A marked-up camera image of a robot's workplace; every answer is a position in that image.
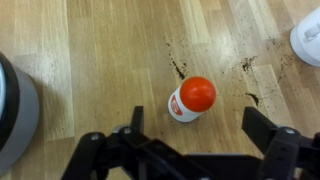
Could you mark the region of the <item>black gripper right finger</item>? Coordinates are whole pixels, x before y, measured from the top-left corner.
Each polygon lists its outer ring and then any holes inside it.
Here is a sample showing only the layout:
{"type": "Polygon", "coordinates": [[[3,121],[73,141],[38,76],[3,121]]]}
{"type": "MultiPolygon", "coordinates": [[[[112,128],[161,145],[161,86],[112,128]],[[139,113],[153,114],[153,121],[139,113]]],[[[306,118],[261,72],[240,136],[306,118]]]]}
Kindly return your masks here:
{"type": "Polygon", "coordinates": [[[260,150],[265,153],[278,126],[254,107],[244,109],[242,130],[260,150]]]}

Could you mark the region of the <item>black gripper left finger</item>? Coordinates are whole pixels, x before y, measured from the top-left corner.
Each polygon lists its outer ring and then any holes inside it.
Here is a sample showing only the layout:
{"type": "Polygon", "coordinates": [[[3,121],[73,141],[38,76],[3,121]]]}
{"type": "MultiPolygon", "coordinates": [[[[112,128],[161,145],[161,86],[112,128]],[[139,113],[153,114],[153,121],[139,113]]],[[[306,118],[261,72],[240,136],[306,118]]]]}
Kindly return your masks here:
{"type": "Polygon", "coordinates": [[[138,132],[142,132],[144,129],[144,107],[135,106],[133,115],[131,118],[130,127],[138,132]]]}

